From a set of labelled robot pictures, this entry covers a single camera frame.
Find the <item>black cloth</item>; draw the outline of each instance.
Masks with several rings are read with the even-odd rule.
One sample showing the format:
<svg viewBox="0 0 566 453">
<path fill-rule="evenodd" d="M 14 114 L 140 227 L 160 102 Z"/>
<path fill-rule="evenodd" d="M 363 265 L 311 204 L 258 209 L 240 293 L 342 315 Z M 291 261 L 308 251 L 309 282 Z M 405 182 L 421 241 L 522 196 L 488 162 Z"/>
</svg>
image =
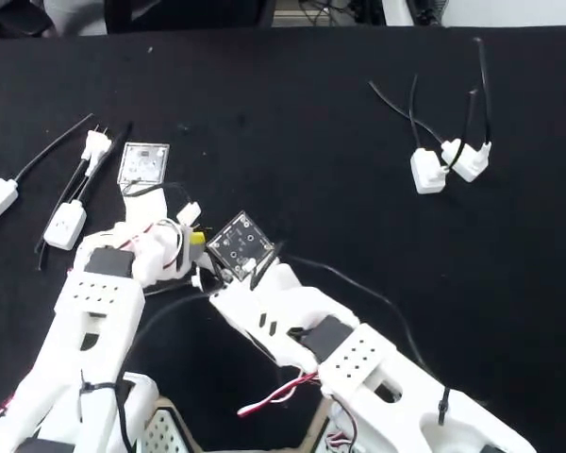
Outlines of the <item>black cloth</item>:
<svg viewBox="0 0 566 453">
<path fill-rule="evenodd" d="M 420 73 L 418 116 L 456 137 L 479 78 L 475 35 L 489 57 L 491 166 L 472 184 L 452 174 L 443 193 L 418 195 L 409 124 L 367 81 L 404 106 Z M 171 144 L 167 180 L 199 201 L 202 226 L 246 210 L 289 252 L 387 294 L 445 385 L 539 451 L 566 452 L 566 28 L 0 42 L 0 176 L 89 111 L 114 129 L 134 121 L 134 141 Z M 478 108 L 471 143 L 482 136 Z M 32 249 L 81 144 L 38 167 L 0 218 L 0 401 L 32 366 L 73 259 L 53 252 L 41 274 Z M 116 167 L 88 205 L 87 233 L 123 218 Z M 294 269 L 410 357 L 385 306 L 325 271 Z M 149 299 L 142 321 L 174 298 Z M 277 385 L 275 367 L 203 302 L 164 320 L 130 368 L 173 399 L 205 449 L 297 445 L 318 401 L 307 386 L 288 409 L 239 420 Z"/>
</svg>

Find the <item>black wire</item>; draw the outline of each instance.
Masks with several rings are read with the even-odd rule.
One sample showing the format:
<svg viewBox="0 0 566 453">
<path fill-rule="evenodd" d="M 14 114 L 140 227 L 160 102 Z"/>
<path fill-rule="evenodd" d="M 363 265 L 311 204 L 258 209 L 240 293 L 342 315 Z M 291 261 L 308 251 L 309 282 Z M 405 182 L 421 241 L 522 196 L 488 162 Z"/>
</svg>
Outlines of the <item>black wire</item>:
<svg viewBox="0 0 566 453">
<path fill-rule="evenodd" d="M 372 290 L 371 288 L 368 288 L 364 285 L 361 285 L 360 283 L 353 280 L 349 276 L 343 274 L 342 272 L 338 271 L 336 268 L 331 267 L 327 264 L 323 264 L 323 263 L 318 262 L 318 261 L 307 260 L 305 258 L 300 258 L 300 257 L 296 257 L 294 255 L 289 255 L 289 254 L 286 254 L 285 256 L 286 256 L 286 258 L 289 258 L 290 260 L 300 262 L 302 264 L 305 264 L 306 266 L 325 269 L 325 270 L 331 272 L 332 274 L 335 274 L 336 276 L 338 276 L 342 280 L 346 281 L 347 283 L 350 283 L 354 287 L 359 288 L 360 290 L 364 291 L 365 293 L 367 293 L 367 294 L 375 297 L 376 299 L 379 299 L 380 301 L 384 302 L 388 307 L 391 308 L 391 310 L 394 312 L 394 314 L 396 314 L 396 316 L 400 320 L 401 324 L 403 325 L 403 330 L 405 331 L 405 336 L 407 337 L 408 345 L 411 349 L 411 352 L 413 353 L 413 356 L 415 357 L 415 360 L 430 376 L 432 376 L 433 378 L 436 378 L 436 375 L 434 375 L 434 373 L 432 372 L 430 367 L 427 366 L 427 364 L 425 363 L 425 360 L 422 357 L 422 354 L 420 353 L 419 348 L 417 347 L 417 343 L 415 343 L 415 340 L 413 338 L 413 334 L 411 333 L 411 329 L 408 326 L 407 318 L 405 318 L 405 315 L 401 312 L 401 310 L 391 300 L 389 300 L 388 297 L 386 297 L 384 294 L 377 293 L 376 291 Z"/>
<path fill-rule="evenodd" d="M 63 142 L 70 138 L 75 132 L 77 132 L 83 125 L 88 123 L 90 119 L 94 117 L 93 113 L 89 113 L 85 118 L 80 120 L 77 124 L 70 127 L 67 131 L 65 131 L 60 137 L 57 137 L 52 143 L 46 146 L 38 155 L 30 160 L 25 167 L 21 169 L 19 174 L 14 178 L 14 180 L 18 183 L 33 167 L 36 166 L 38 162 L 44 159 L 51 151 L 59 147 Z"/>
<path fill-rule="evenodd" d="M 189 302 L 192 302 L 193 300 L 208 298 L 212 294 L 213 293 L 209 293 L 209 294 L 199 293 L 199 294 L 188 295 L 186 297 L 183 297 L 181 299 L 176 300 L 175 302 L 167 305 L 166 307 L 163 307 L 157 313 L 155 313 L 153 315 L 153 317 L 151 317 L 151 319 L 149 319 L 149 321 L 144 325 L 144 327 L 137 332 L 136 336 L 134 337 L 134 341 L 132 342 L 132 344 L 128 348 L 128 352 L 126 353 L 124 360 L 122 361 L 122 366 L 120 368 L 120 372 L 118 373 L 117 378 L 115 379 L 116 386 L 120 387 L 120 385 L 122 384 L 122 382 L 124 380 L 125 365 L 127 364 L 130 357 L 132 357 L 132 353 L 133 353 L 134 349 L 136 347 L 138 347 L 138 345 L 142 342 L 142 340 L 147 335 L 147 333 L 149 331 L 151 331 L 151 329 L 161 319 L 163 319 L 165 316 L 170 314 L 172 311 L 186 305 Z M 128 437 L 128 429 L 127 429 L 126 421 L 125 421 L 124 401 L 120 397 L 118 392 L 115 392 L 115 402 L 116 402 L 118 413 L 120 414 L 120 416 L 119 416 L 120 431 L 122 433 L 122 440 L 124 441 L 125 450 L 126 450 L 127 453 L 134 453 L 134 448 L 132 447 L 132 443 L 130 443 L 130 438 Z"/>
<path fill-rule="evenodd" d="M 103 167 L 103 165 L 105 165 L 105 162 L 107 162 L 110 157 L 115 155 L 119 151 L 119 149 L 124 146 L 124 143 L 127 140 L 127 137 L 130 135 L 131 130 L 132 123 L 128 123 L 125 126 L 124 130 L 120 132 L 120 134 L 113 140 L 113 142 L 111 142 L 107 153 L 102 159 L 98 161 L 96 167 L 94 167 L 94 171 L 88 176 L 88 180 L 86 181 L 86 184 L 84 184 L 84 187 L 82 187 L 82 189 L 80 190 L 76 200 L 80 201 L 82 204 L 86 201 L 86 197 L 89 194 L 89 190 L 92 186 L 92 183 L 94 182 L 94 179 L 100 173 L 101 168 Z"/>
<path fill-rule="evenodd" d="M 482 83 L 482 91 L 484 92 L 484 110 L 486 115 L 484 142 L 490 143 L 492 137 L 492 109 L 491 109 L 491 92 L 489 89 L 489 69 L 487 65 L 487 56 L 484 49 L 484 43 L 480 38 L 474 38 L 478 46 L 478 58 L 480 60 L 480 80 Z"/>
<path fill-rule="evenodd" d="M 411 91 L 408 96 L 408 118 L 411 122 L 411 130 L 413 131 L 413 137 L 415 138 L 415 149 L 422 147 L 422 141 L 419 140 L 419 132 L 417 131 L 417 125 L 415 125 L 415 91 L 417 90 L 417 75 L 413 77 L 413 83 L 411 84 Z"/>
<path fill-rule="evenodd" d="M 451 170 L 458 162 L 459 158 L 461 157 L 461 154 L 463 153 L 463 148 L 465 148 L 465 142 L 468 136 L 468 129 L 470 128 L 470 123 L 472 122 L 472 116 L 474 115 L 474 101 L 477 93 L 478 90 L 476 89 L 468 92 L 468 99 L 466 101 L 466 106 L 465 106 L 465 115 L 463 117 L 463 129 L 461 129 L 461 143 L 459 144 L 459 149 L 455 154 L 455 156 L 453 157 L 453 160 L 451 160 L 451 163 L 449 163 L 449 165 L 446 167 L 449 170 Z"/>
<path fill-rule="evenodd" d="M 182 184 L 180 184 L 179 182 L 162 182 L 160 184 L 155 184 L 153 186 L 147 187 L 145 189 L 140 189 L 138 191 L 135 191 L 134 193 L 130 193 L 130 188 L 134 184 L 138 184 L 138 182 L 139 181 L 132 181 L 127 186 L 125 186 L 122 189 L 122 196 L 124 196 L 126 198 L 133 198 L 133 197 L 136 197 L 136 196 L 145 195 L 145 194 L 150 193 L 152 191 L 156 191 L 157 189 L 179 189 L 183 193 L 183 195 L 187 198 L 187 201 L 189 203 L 191 203 L 191 197 L 187 193 L 187 190 L 185 189 L 185 187 Z"/>
<path fill-rule="evenodd" d="M 377 96 L 384 101 L 384 103 L 390 107 L 392 110 L 394 110 L 396 113 L 398 113 L 400 116 L 402 116 L 403 118 L 407 119 L 410 121 L 409 116 L 404 113 L 402 110 L 400 110 L 400 108 L 398 108 L 397 106 L 395 106 L 393 104 L 393 102 L 388 99 L 384 93 L 382 91 L 380 91 L 377 86 L 374 84 L 374 82 L 372 80 L 369 81 L 369 86 L 373 89 L 373 91 L 375 92 L 375 94 L 377 94 Z M 434 140 L 436 140 L 438 143 L 442 144 L 442 138 L 440 135 L 438 135 L 434 129 L 432 129 L 430 126 L 428 126 L 426 123 L 422 122 L 421 120 L 415 118 L 415 124 L 417 126 L 419 126 L 421 129 L 423 129 L 425 132 L 427 132 L 428 134 L 430 134 Z"/>
<path fill-rule="evenodd" d="M 331 395 L 331 399 L 333 399 L 336 403 L 338 403 L 341 409 L 346 412 L 348 418 L 350 419 L 350 423 L 352 424 L 352 441 L 350 441 L 350 445 L 348 445 L 348 453 L 352 453 L 352 449 L 355 446 L 358 438 L 358 427 L 357 427 L 357 420 L 353 417 L 352 413 L 346 409 L 346 407 L 341 403 L 341 401 L 334 395 Z"/>
<path fill-rule="evenodd" d="M 283 248 L 284 244 L 285 243 L 282 243 L 282 242 L 276 243 L 275 248 L 273 248 L 273 251 L 269 255 L 268 259 L 262 265 L 260 272 L 252 275 L 252 279 L 249 282 L 250 291 L 254 291 L 256 289 L 256 287 L 258 286 L 258 284 L 260 283 L 260 281 L 264 277 L 264 274 L 266 274 L 266 271 L 268 271 L 268 268 L 271 267 L 271 264 L 273 264 L 273 261 L 276 260 L 276 257 L 278 257 L 279 254 L 281 253 L 281 249 Z"/>
</svg>

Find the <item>white cable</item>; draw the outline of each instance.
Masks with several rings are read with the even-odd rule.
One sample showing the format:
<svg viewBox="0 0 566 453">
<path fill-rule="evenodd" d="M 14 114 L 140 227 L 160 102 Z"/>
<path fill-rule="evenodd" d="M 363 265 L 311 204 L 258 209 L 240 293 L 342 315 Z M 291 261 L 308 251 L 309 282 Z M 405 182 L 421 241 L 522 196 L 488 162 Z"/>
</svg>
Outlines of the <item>white cable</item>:
<svg viewBox="0 0 566 453">
<path fill-rule="evenodd" d="M 304 371 L 301 368 L 298 369 L 300 370 L 300 373 L 298 374 L 297 378 L 301 378 L 304 375 Z M 273 401 L 271 401 L 271 404 L 280 404 L 290 400 L 293 394 L 295 394 L 295 389 L 297 389 L 297 387 L 293 387 L 291 391 L 282 398 L 274 399 Z"/>
</svg>

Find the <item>circuit board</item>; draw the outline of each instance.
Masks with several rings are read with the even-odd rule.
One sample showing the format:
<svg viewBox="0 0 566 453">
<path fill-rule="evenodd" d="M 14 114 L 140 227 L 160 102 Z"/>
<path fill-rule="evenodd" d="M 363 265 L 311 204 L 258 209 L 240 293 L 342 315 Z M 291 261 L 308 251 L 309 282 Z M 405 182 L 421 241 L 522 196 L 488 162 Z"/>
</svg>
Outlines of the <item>circuit board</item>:
<svg viewBox="0 0 566 453">
<path fill-rule="evenodd" d="M 166 173 L 170 145 L 164 143 L 125 144 L 117 182 L 120 186 L 130 183 L 160 184 Z"/>
<path fill-rule="evenodd" d="M 246 265 L 249 260 L 255 260 L 255 268 L 273 248 L 273 243 L 244 211 L 208 243 L 209 251 L 239 280 L 244 280 L 252 272 L 253 269 Z"/>
</svg>

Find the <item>electrical cord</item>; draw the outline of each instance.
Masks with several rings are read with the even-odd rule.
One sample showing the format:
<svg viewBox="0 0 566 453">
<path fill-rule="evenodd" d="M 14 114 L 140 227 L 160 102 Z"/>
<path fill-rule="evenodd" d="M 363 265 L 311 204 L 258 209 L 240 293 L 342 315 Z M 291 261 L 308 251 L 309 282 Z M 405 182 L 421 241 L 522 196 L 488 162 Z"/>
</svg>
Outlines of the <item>electrical cord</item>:
<svg viewBox="0 0 566 453">
<path fill-rule="evenodd" d="M 352 424 L 352 440 L 348 445 L 348 453 L 352 453 L 352 449 L 354 448 L 358 437 L 357 420 L 355 420 L 355 417 L 352 416 L 352 413 L 350 413 L 350 411 L 346 409 L 346 407 L 341 403 L 341 401 L 335 395 L 331 395 L 331 399 L 333 399 L 336 403 L 338 403 L 341 409 L 344 412 L 346 412 L 346 415 L 348 415 L 348 418 L 350 419 L 350 423 Z"/>
<path fill-rule="evenodd" d="M 379 90 L 379 88 L 377 88 L 377 86 L 374 84 L 374 82 L 372 80 L 369 80 L 369 86 L 372 88 L 372 90 L 375 92 L 375 94 L 377 94 L 377 96 L 379 97 L 379 99 L 381 99 L 382 101 L 384 101 L 384 103 L 391 108 L 392 110 L 394 110 L 396 113 L 398 113 L 400 116 L 402 116 L 403 118 L 405 118 L 406 120 L 410 121 L 409 116 L 403 112 L 399 107 L 395 106 L 393 104 L 393 102 L 388 99 L 384 93 Z M 430 126 L 428 126 L 426 123 L 422 122 L 421 120 L 415 118 L 415 124 L 417 126 L 419 126 L 421 129 L 423 129 L 425 132 L 427 132 L 428 134 L 430 134 L 434 140 L 436 140 L 438 143 L 442 144 L 442 138 L 440 135 L 438 135 L 434 129 L 432 129 Z"/>
<path fill-rule="evenodd" d="M 25 167 L 21 169 L 19 174 L 13 178 L 15 182 L 19 183 L 21 179 L 24 178 L 27 173 L 31 171 L 33 167 L 35 167 L 42 159 L 44 159 L 51 151 L 58 148 L 62 143 L 68 140 L 74 133 L 76 133 L 83 125 L 89 122 L 90 119 L 94 117 L 93 113 L 89 113 L 85 118 L 80 120 L 78 123 L 70 127 L 67 131 L 65 131 L 60 137 L 57 137 L 52 143 L 46 146 L 38 155 L 30 160 Z"/>
<path fill-rule="evenodd" d="M 451 170 L 455 164 L 458 162 L 461 154 L 463 153 L 463 149 L 465 148 L 465 143 L 468 136 L 468 129 L 470 128 L 470 123 L 472 122 L 472 117 L 474 115 L 474 101 L 475 96 L 478 94 L 478 90 L 474 89 L 468 92 L 468 99 L 465 106 L 465 115 L 463 118 L 463 129 L 461 129 L 461 143 L 459 144 L 459 149 L 451 163 L 447 165 L 447 169 Z"/>
<path fill-rule="evenodd" d="M 191 196 L 189 195 L 189 193 L 187 192 L 185 187 L 182 184 L 180 184 L 179 182 L 162 182 L 160 184 L 155 184 L 153 186 L 150 186 L 150 187 L 147 187 L 147 188 L 144 188 L 144 189 L 140 189 L 138 191 L 135 191 L 134 193 L 130 193 L 130 188 L 134 184 L 138 184 L 138 183 L 139 183 L 139 181 L 132 181 L 127 186 L 125 186 L 122 189 L 122 196 L 124 196 L 126 198 L 134 198 L 134 197 L 137 197 L 137 196 L 146 195 L 146 194 L 151 193 L 153 191 L 156 191 L 158 189 L 178 189 L 183 193 L 185 198 L 187 198 L 187 202 L 191 203 Z"/>
<path fill-rule="evenodd" d="M 124 130 L 122 132 L 120 132 L 120 134 L 113 140 L 113 142 L 111 142 L 111 145 L 110 145 L 107 153 L 105 153 L 105 156 L 98 161 L 98 163 L 96 164 L 96 167 L 94 167 L 94 171 L 92 172 L 92 174 L 90 176 L 88 176 L 86 183 L 81 188 L 81 190 L 79 191 L 79 194 L 75 198 L 76 200 L 78 200 L 80 203 L 84 204 L 84 202 L 86 201 L 86 198 L 88 197 L 88 195 L 90 193 L 90 188 L 92 186 L 92 183 L 96 179 L 96 176 L 101 172 L 101 169 L 105 165 L 105 162 L 107 162 L 110 157 L 112 157 L 114 154 L 116 154 L 117 151 L 121 147 L 124 146 L 124 143 L 127 140 L 127 137 L 130 135 L 131 131 L 132 131 L 132 123 L 128 123 L 125 126 Z"/>
<path fill-rule="evenodd" d="M 326 271 L 329 271 L 330 273 L 336 275 L 337 277 L 341 278 L 342 280 L 346 281 L 347 283 L 350 283 L 352 286 L 362 290 L 363 292 L 371 295 L 372 297 L 375 297 L 376 299 L 379 299 L 384 304 L 386 304 L 388 307 L 390 307 L 390 309 L 394 312 L 394 314 L 396 314 L 396 316 L 398 317 L 398 319 L 400 320 L 400 322 L 403 326 L 403 330 L 405 331 L 405 336 L 407 337 L 408 345 L 411 349 L 411 352 L 413 353 L 415 360 L 422 367 L 422 369 L 424 369 L 424 371 L 426 371 L 433 378 L 436 378 L 436 375 L 432 372 L 430 367 L 427 366 L 427 364 L 425 363 L 425 360 L 422 357 L 422 354 L 419 350 L 419 347 L 417 347 L 417 343 L 415 342 L 415 339 L 413 338 L 413 334 L 411 332 L 411 329 L 408 325 L 407 318 L 405 318 L 405 315 L 401 312 L 401 310 L 396 306 L 396 304 L 394 304 L 391 300 L 389 300 L 388 297 L 386 297 L 384 294 L 380 294 L 380 293 L 372 290 L 371 288 L 368 288 L 364 285 L 361 285 L 357 281 L 355 281 L 352 278 L 350 278 L 349 276 L 343 274 L 342 272 L 340 272 L 336 268 L 329 266 L 328 264 L 324 264 L 324 263 L 321 263 L 321 262 L 318 262 L 318 261 L 313 261 L 313 260 L 307 260 L 305 258 L 300 258 L 300 257 L 296 257 L 294 255 L 289 255 L 289 254 L 286 254 L 285 257 L 290 259 L 290 260 L 294 260 L 296 262 L 300 262 L 302 264 L 305 264 L 306 266 L 315 267 L 315 268 L 318 268 L 318 269 L 325 269 Z"/>
<path fill-rule="evenodd" d="M 417 131 L 417 125 L 415 124 L 415 91 L 417 90 L 417 75 L 413 76 L 413 83 L 411 84 L 411 91 L 408 96 L 408 118 L 411 122 L 411 130 L 413 131 L 413 137 L 415 138 L 415 149 L 422 147 L 422 141 L 419 140 L 419 133 Z"/>
<path fill-rule="evenodd" d="M 484 143 L 490 143 L 492 138 L 492 111 L 491 111 L 491 92 L 489 89 L 489 69 L 487 66 L 487 56 L 484 49 L 484 43 L 480 38 L 474 38 L 478 46 L 478 59 L 480 62 L 480 81 L 482 91 L 484 92 L 484 111 L 485 111 L 485 134 Z"/>
<path fill-rule="evenodd" d="M 118 373 L 117 378 L 115 379 L 116 388 L 120 387 L 120 385 L 122 384 L 122 381 L 124 380 L 125 365 L 127 364 L 130 357 L 132 357 L 132 353 L 133 353 L 134 349 L 136 347 L 138 347 L 138 345 L 142 342 L 144 337 L 147 336 L 147 334 L 151 331 L 151 329 L 159 321 L 161 321 L 164 317 L 166 317 L 167 315 L 169 315 L 170 313 L 172 313 L 176 309 L 187 305 L 189 302 L 192 302 L 193 300 L 209 298 L 212 294 L 214 294 L 214 292 L 208 293 L 208 294 L 198 293 L 198 294 L 188 295 L 186 297 L 183 297 L 181 299 L 176 300 L 175 302 L 167 305 L 166 307 L 163 307 L 156 314 L 154 314 L 153 317 L 151 317 L 151 319 L 149 319 L 149 321 L 147 321 L 147 323 L 144 325 L 144 327 L 137 332 L 136 336 L 134 337 L 134 341 L 132 342 L 132 344 L 128 348 L 128 352 L 126 353 L 124 360 L 122 361 L 122 366 L 120 367 L 120 372 Z M 132 446 L 132 443 L 130 443 L 130 438 L 128 437 L 128 430 L 127 430 L 127 425 L 126 425 L 126 420 L 125 420 L 124 401 L 119 396 L 117 391 L 115 392 L 115 403 L 116 403 L 116 406 L 117 406 L 118 413 L 120 414 L 120 416 L 119 416 L 120 431 L 122 433 L 122 440 L 124 442 L 125 451 L 127 453 L 134 453 L 134 447 Z"/>
</svg>

